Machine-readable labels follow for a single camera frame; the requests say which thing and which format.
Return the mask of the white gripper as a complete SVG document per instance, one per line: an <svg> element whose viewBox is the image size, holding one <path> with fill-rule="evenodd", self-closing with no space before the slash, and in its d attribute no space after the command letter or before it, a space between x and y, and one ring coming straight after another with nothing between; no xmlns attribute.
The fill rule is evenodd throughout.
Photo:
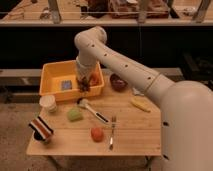
<svg viewBox="0 0 213 171"><path fill-rule="evenodd" d="M79 57L76 58L76 72L77 72L77 79L88 80L92 74L92 72L95 70L96 67L96 61L89 60L88 62L83 62L80 60Z"/></svg>

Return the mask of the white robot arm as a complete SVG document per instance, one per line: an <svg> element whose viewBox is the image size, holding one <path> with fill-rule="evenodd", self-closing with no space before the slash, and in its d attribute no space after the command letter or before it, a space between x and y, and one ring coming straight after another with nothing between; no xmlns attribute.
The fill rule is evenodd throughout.
<svg viewBox="0 0 213 171"><path fill-rule="evenodd" d="M213 90L196 81L174 82L108 48L106 40L100 26L75 36L78 77L89 77L101 63L160 108L163 171L213 171Z"/></svg>

